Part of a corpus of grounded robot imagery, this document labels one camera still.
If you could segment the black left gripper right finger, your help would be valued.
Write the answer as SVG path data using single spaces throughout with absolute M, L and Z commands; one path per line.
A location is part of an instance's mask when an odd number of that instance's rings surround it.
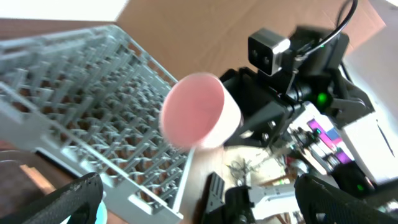
M 364 198 L 356 198 L 309 174 L 294 183 L 295 197 L 307 224 L 316 223 L 397 223 L 397 211 L 380 208 L 397 201 L 397 181 L 380 186 Z

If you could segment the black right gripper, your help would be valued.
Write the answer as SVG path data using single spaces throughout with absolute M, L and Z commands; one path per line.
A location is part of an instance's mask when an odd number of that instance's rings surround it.
M 243 123 L 224 146 L 268 146 L 286 130 L 301 109 L 301 91 L 297 87 L 278 93 L 263 76 L 247 67 L 227 70 L 220 81 L 243 116 Z

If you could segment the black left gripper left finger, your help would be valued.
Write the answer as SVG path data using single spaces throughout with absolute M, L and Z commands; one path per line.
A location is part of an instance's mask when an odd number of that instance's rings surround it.
M 94 224 L 103 198 L 103 183 L 96 172 L 90 172 L 30 205 L 1 218 L 1 223 Z

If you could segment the pink cup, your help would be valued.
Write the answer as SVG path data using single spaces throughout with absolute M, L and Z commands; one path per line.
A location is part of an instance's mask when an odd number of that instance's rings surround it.
M 221 80 L 212 73 L 193 73 L 167 94 L 159 115 L 166 141 L 181 149 L 213 149 L 239 128 L 243 116 Z

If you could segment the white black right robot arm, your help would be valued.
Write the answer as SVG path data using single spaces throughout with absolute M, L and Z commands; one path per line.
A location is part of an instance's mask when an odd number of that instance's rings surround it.
M 288 38 L 267 29 L 250 35 L 251 66 L 220 78 L 243 115 L 226 145 L 299 159 L 357 198 L 395 190 L 395 155 L 342 62 L 348 42 L 340 29 L 307 26 Z

